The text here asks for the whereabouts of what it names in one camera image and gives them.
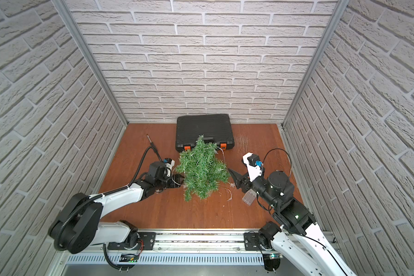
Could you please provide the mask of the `clear plastic battery box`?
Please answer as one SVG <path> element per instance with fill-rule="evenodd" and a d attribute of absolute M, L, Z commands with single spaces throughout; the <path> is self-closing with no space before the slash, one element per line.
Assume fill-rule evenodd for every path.
<path fill-rule="evenodd" d="M 248 206 L 251 206 L 253 202 L 256 200 L 256 197 L 257 193 L 254 190 L 250 189 L 245 193 L 245 195 L 242 198 L 242 201 Z"/>

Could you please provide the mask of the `small green christmas tree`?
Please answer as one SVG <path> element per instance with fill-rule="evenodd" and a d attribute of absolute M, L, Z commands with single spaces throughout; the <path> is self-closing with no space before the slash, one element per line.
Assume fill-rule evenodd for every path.
<path fill-rule="evenodd" d="M 204 200 L 226 183 L 230 173 L 226 164 L 216 157 L 217 145 L 207 143 L 201 135 L 195 147 L 179 154 L 179 165 L 175 171 L 184 176 L 185 201 L 193 196 Z"/>

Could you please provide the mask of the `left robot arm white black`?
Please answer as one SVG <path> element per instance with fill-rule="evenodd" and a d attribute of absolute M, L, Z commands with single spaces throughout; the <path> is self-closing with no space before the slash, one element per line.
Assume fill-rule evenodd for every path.
<path fill-rule="evenodd" d="M 73 195 L 48 230 L 54 248 L 77 254 L 89 246 L 107 243 L 118 243 L 127 250 L 142 247 L 134 225 L 127 221 L 104 223 L 101 219 L 155 193 L 181 187 L 185 178 L 172 172 L 174 165 L 169 158 L 153 162 L 147 172 L 125 186 L 99 194 Z"/>

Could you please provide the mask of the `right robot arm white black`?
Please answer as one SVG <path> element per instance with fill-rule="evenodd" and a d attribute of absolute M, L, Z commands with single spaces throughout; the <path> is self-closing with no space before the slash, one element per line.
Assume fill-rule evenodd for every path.
<path fill-rule="evenodd" d="M 238 189 L 254 192 L 267 202 L 272 221 L 259 229 L 256 246 L 274 250 L 288 259 L 306 276 L 353 276 L 343 258 L 332 247 L 315 216 L 293 196 L 294 185 L 282 171 L 264 179 L 248 174 L 233 174 Z"/>

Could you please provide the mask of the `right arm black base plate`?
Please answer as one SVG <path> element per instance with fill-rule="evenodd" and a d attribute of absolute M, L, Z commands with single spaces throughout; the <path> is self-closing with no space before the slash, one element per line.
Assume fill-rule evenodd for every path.
<path fill-rule="evenodd" d="M 272 251 L 270 240 L 260 233 L 250 231 L 243 234 L 246 251 Z"/>

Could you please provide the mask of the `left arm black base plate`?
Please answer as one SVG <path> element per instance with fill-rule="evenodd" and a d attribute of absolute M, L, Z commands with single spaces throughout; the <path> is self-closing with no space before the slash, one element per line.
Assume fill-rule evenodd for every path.
<path fill-rule="evenodd" d="M 153 249 L 156 239 L 156 232 L 136 232 L 122 243 L 111 242 L 107 245 L 108 250 L 143 250 L 150 251 Z"/>

